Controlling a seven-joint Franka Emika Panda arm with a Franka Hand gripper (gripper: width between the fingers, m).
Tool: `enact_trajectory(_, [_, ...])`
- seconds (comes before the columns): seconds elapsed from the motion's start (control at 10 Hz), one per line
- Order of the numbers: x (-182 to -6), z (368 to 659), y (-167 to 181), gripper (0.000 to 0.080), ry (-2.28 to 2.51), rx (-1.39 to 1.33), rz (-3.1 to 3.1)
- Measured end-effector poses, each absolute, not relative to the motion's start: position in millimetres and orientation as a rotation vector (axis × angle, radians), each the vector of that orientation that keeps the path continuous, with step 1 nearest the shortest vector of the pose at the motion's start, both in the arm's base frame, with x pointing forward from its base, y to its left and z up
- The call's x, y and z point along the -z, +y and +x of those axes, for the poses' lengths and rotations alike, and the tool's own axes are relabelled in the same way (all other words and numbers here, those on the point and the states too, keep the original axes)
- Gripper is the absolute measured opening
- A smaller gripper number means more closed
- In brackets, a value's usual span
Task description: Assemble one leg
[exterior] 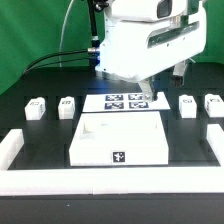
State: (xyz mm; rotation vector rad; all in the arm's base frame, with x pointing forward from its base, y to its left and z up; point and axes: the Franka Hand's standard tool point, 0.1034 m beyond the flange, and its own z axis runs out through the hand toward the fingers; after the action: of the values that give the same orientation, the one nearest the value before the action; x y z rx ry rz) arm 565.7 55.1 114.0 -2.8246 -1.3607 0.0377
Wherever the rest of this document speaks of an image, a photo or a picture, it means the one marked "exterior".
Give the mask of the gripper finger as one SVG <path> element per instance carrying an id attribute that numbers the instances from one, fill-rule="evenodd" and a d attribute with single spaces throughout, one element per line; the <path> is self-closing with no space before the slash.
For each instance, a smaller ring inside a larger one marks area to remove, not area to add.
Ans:
<path id="1" fill-rule="evenodd" d="M 157 100 L 157 91 L 153 86 L 153 79 L 147 78 L 139 83 L 143 93 L 143 99 L 147 102 L 154 102 Z"/>
<path id="2" fill-rule="evenodd" d="M 174 66 L 173 74 L 171 76 L 171 83 L 174 87 L 181 87 L 184 85 L 184 77 L 188 68 L 186 60 L 177 63 Z"/>

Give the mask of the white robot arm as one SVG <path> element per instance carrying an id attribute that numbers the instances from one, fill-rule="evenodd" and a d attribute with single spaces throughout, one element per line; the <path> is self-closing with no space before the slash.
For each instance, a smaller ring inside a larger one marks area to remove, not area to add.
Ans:
<path id="1" fill-rule="evenodd" d="M 96 74 L 137 83 L 143 99 L 157 98 L 154 76 L 173 68 L 182 85 L 188 60 L 206 44 L 204 0 L 108 0 Z"/>

